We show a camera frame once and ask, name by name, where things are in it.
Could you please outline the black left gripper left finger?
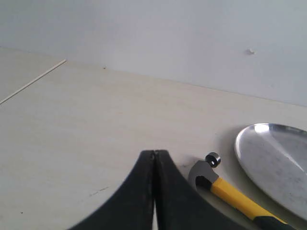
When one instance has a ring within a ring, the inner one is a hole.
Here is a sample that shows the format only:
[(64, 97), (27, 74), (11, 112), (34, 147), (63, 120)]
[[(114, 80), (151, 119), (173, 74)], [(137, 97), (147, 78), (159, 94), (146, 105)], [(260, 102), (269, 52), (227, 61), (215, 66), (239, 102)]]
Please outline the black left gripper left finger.
[(153, 227), (152, 150), (142, 151), (119, 189), (72, 230), (151, 230)]

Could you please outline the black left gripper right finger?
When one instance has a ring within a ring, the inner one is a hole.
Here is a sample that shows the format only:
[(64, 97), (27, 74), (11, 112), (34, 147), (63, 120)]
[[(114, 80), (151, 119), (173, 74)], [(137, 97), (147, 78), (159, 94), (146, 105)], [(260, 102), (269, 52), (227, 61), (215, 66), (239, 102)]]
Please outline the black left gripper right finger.
[(167, 150), (156, 150), (154, 154), (154, 198), (159, 230), (244, 229), (188, 184)]

